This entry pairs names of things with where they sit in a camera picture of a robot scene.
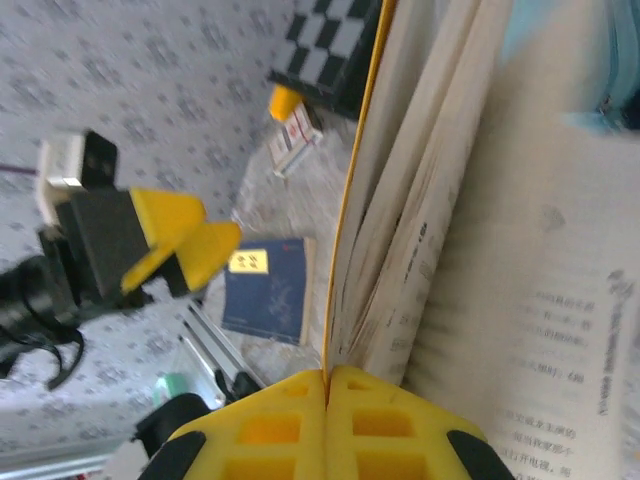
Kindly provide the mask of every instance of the checkered board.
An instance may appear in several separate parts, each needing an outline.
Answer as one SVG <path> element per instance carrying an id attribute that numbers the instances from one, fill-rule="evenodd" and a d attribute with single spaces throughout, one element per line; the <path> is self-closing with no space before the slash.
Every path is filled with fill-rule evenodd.
<path id="1" fill-rule="evenodd" d="M 328 106 L 353 90 L 354 77 L 362 95 L 381 5 L 382 0 L 303 0 L 269 79 Z"/>

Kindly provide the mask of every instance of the purple wire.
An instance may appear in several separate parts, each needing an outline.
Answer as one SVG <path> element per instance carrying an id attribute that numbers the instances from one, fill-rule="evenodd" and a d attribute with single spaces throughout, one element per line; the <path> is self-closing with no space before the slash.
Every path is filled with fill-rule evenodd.
<path id="1" fill-rule="evenodd" d="M 0 172 L 16 173 L 18 175 L 31 175 L 33 177 L 38 174 L 35 168 L 16 167 L 14 165 L 3 165 L 1 163 Z"/>

